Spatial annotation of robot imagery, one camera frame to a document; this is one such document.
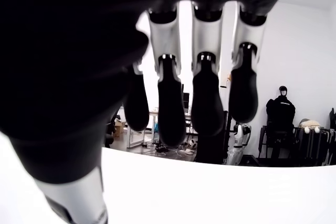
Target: mannequin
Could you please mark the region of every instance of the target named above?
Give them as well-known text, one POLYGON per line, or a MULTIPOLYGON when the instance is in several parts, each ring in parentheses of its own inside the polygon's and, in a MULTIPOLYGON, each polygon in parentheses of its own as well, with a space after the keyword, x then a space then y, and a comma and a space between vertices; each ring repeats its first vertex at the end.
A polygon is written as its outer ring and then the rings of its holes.
POLYGON ((275 100, 270 99, 266 105, 267 142, 273 147, 272 159, 278 159, 280 148, 285 147, 292 136, 295 106, 287 99, 287 88, 279 88, 280 95, 275 100))

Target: white table surface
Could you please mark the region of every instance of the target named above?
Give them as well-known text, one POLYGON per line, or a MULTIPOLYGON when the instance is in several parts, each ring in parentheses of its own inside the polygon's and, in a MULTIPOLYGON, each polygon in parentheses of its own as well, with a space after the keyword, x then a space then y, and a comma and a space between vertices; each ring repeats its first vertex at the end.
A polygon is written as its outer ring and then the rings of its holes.
MULTIPOLYGON (((336 166, 230 167, 103 148, 102 171, 110 224, 336 221, 336 166)), ((64 224, 3 135, 0 219, 5 224, 64 224)))

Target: ball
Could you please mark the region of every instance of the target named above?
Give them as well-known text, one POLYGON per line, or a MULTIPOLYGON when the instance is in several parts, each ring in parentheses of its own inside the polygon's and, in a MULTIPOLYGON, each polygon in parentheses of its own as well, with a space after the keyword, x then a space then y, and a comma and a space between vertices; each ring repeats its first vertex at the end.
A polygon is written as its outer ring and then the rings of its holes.
POLYGON ((194 139, 190 139, 189 140, 189 147, 191 147, 192 149, 196 149, 197 148, 197 140, 194 139))

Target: robotic hand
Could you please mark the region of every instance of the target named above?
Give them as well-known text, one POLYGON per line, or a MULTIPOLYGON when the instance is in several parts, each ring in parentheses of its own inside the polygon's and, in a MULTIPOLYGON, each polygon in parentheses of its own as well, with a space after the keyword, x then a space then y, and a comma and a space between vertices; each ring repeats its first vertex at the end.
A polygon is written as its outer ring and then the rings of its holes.
MULTIPOLYGON (((101 144, 118 105, 124 103, 133 129, 148 123, 138 64, 149 40, 135 28, 145 10, 159 75, 160 138, 170 147, 183 140, 178 1, 0 0, 0 130, 66 222, 107 223, 101 144)), ((223 125, 218 94, 223 5, 239 3, 229 110, 244 123, 257 111, 256 65, 266 16, 277 0, 191 1, 192 121, 199 134, 215 135, 223 125)))

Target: black jacket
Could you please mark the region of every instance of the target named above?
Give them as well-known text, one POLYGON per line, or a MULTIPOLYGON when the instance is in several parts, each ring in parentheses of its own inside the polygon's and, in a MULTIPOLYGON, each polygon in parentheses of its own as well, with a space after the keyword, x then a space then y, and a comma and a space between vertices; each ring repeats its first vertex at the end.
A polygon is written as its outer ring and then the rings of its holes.
POLYGON ((266 104, 268 123, 275 131, 289 131, 293 129, 295 106, 285 95, 280 95, 275 100, 270 99, 266 104))

